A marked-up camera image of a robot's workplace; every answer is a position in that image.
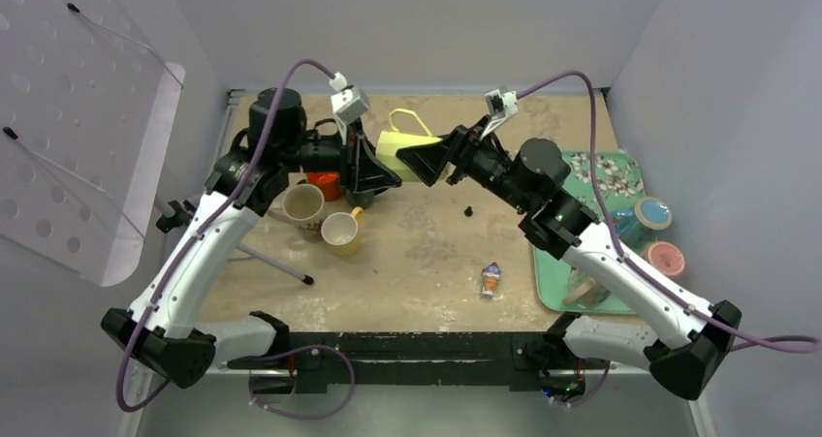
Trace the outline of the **dark green mug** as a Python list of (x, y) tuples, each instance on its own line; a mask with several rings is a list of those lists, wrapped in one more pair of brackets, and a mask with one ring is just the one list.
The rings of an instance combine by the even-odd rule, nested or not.
[(374, 191), (354, 192), (352, 190), (346, 190), (344, 196), (349, 205), (363, 209), (369, 208), (376, 198)]

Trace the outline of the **blue glass mug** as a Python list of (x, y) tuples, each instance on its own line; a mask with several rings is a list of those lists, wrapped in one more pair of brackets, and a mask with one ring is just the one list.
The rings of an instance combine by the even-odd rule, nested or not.
[(670, 207), (656, 197), (642, 197), (626, 208), (613, 211), (611, 216), (621, 242), (635, 252), (655, 241), (656, 234), (673, 222)]

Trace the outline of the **orange mug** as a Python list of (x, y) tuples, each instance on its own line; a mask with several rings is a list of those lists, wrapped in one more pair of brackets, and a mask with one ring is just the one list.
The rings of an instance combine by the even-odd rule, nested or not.
[(321, 190), (326, 202), (334, 202), (343, 197), (340, 175), (337, 172), (311, 172), (305, 180)]

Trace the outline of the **tall coral pattern mug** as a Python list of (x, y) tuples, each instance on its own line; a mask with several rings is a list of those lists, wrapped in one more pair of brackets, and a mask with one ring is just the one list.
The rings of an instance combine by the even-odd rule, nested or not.
[(321, 228), (328, 216), (323, 192), (315, 185), (303, 183), (287, 190), (273, 203), (267, 217), (292, 226), (306, 241), (322, 240)]

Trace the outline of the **light green faceted mug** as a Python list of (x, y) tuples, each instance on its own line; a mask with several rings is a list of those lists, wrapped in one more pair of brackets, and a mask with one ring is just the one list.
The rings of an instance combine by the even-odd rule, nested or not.
[[(423, 134), (417, 135), (402, 131), (395, 125), (395, 117), (398, 114), (405, 114), (413, 117)], [(413, 171), (402, 163), (396, 156), (401, 148), (410, 146), (429, 145), (440, 142), (441, 139), (435, 136), (422, 118), (411, 109), (393, 109), (389, 115), (389, 129), (380, 133), (376, 145), (376, 158), (388, 169), (395, 172), (403, 181), (420, 182), (421, 179)]]

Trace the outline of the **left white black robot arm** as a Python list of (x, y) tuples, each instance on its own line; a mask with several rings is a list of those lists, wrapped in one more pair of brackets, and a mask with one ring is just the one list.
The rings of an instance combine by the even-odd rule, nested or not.
[[(268, 135), (262, 130), (270, 104), (280, 105)], [(362, 116), (369, 108), (359, 87), (331, 97), (337, 133), (306, 128), (300, 94), (286, 88), (261, 92), (249, 110), (249, 126), (233, 139), (205, 182), (185, 236), (161, 272), (127, 309), (110, 309), (101, 327), (128, 356), (181, 389), (197, 383), (216, 363), (253, 358), (275, 368), (289, 355), (288, 328), (257, 311), (235, 322), (198, 325), (210, 287), (243, 238), (266, 215), (295, 172), (336, 172), (353, 193), (379, 194), (400, 178), (376, 158)]]

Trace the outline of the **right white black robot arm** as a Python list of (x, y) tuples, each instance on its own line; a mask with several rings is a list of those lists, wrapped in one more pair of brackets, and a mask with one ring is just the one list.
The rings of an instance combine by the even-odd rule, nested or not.
[(607, 221), (562, 184), (571, 169), (558, 146), (529, 139), (515, 157), (480, 128), (457, 126), (431, 144), (399, 149), (396, 157), (427, 186), (447, 166), (450, 185), (469, 177), (522, 215), (519, 227), (537, 249), (581, 270), (644, 319), (648, 327), (563, 315), (547, 331), (544, 352), (558, 366), (602, 359), (644, 369), (679, 398), (700, 397), (730, 353), (730, 328), (742, 319), (729, 301), (712, 304), (665, 277), (620, 243)]

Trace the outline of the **yellow mug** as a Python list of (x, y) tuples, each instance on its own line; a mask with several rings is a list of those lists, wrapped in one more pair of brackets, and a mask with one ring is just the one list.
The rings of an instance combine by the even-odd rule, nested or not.
[(321, 226), (321, 237), (337, 257), (349, 257), (361, 247), (360, 221), (364, 209), (354, 207), (349, 212), (330, 214)]

